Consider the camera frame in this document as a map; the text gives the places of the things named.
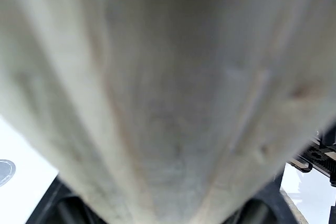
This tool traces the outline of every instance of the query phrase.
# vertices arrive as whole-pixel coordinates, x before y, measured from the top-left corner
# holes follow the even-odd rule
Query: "black mechanical component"
[[[26,224],[106,223],[56,177]]]
[[[224,224],[297,224],[280,193],[283,171]]]
[[[336,123],[325,132],[319,132],[310,146],[289,164],[302,172],[312,168],[329,177],[336,187]],[[336,206],[331,206],[329,224],[336,224]]]

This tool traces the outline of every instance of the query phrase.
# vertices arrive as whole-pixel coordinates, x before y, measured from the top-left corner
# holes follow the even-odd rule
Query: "wood knot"
[[[322,85],[314,82],[298,85],[290,94],[295,100],[316,99],[321,97]]]

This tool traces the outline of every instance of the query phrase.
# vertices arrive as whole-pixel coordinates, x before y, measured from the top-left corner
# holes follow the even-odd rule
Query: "wooden plank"
[[[0,111],[108,223],[220,223],[336,113],[334,0],[0,3]]]

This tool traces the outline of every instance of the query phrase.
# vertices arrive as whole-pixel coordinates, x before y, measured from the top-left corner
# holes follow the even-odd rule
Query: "white surface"
[[[302,173],[286,164],[281,186],[309,224],[328,224],[330,207],[335,205],[336,188],[316,170]]]
[[[23,137],[0,117],[0,159],[16,165],[16,173],[0,187],[0,223],[24,224],[57,175]]]

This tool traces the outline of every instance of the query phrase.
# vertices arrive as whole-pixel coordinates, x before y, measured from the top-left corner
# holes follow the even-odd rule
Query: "wooden board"
[[[335,0],[0,4],[0,113],[108,223],[221,223],[336,113]]]

